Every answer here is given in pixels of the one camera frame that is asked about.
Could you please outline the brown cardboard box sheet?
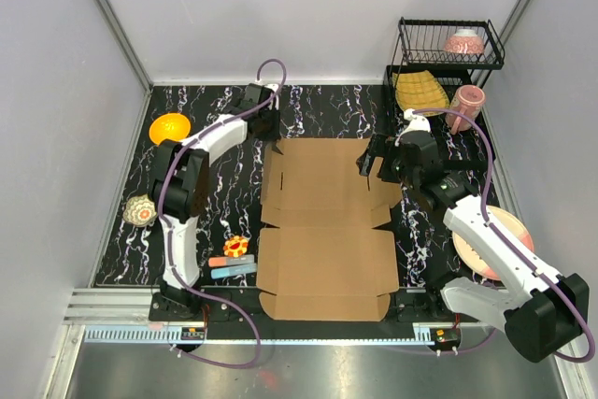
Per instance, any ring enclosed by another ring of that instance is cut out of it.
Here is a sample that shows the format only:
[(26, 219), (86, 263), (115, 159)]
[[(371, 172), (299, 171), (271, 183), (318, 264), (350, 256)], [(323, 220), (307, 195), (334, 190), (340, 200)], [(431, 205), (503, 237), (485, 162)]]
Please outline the brown cardboard box sheet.
[(381, 321), (399, 289), (398, 185), (359, 174), (359, 138), (283, 138), (266, 150), (256, 285), (279, 321)]

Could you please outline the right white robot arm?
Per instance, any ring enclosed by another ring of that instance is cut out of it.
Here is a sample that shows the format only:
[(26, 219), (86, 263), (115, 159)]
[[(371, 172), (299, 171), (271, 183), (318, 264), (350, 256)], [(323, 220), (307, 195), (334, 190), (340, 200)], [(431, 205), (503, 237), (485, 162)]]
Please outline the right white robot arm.
[(375, 162), (381, 163), (378, 178), (406, 186), (422, 207), (440, 216), (477, 252), (504, 286), (494, 290), (468, 278), (453, 278), (424, 297), (430, 318), (444, 321), (459, 313), (489, 324), (533, 363), (557, 355), (560, 348), (590, 333), (587, 282), (544, 263), (490, 213), (473, 185), (445, 167), (431, 133), (373, 135), (357, 159), (361, 175), (369, 174)]

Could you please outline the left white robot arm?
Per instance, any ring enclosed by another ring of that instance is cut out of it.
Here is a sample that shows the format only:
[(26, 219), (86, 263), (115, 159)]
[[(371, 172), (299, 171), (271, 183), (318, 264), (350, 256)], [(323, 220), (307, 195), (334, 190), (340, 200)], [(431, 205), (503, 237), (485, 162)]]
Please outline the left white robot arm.
[(279, 133), (279, 84), (247, 86), (219, 117), (200, 132), (157, 148), (149, 199), (164, 236), (165, 268), (159, 297), (184, 321), (201, 311), (202, 298), (190, 290), (200, 279), (196, 256), (199, 215), (209, 197), (209, 170), (228, 150), (254, 138), (275, 142)]

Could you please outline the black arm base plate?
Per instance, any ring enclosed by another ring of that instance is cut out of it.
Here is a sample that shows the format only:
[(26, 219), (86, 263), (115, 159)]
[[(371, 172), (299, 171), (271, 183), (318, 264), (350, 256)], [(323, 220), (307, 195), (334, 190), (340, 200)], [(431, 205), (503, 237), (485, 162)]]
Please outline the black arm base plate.
[[(260, 306), (258, 290), (240, 287), (208, 287), (206, 292), (241, 306), (253, 319), (262, 341), (267, 340), (381, 340), (423, 337), (416, 327), (452, 326), (455, 315), (434, 302), (424, 289), (401, 289), (391, 295), (390, 309), (382, 321), (275, 321)], [(162, 298), (155, 289), (149, 305), (150, 321), (193, 322), (207, 320), (207, 338), (254, 339), (247, 321), (233, 307), (195, 296), (189, 308)]]

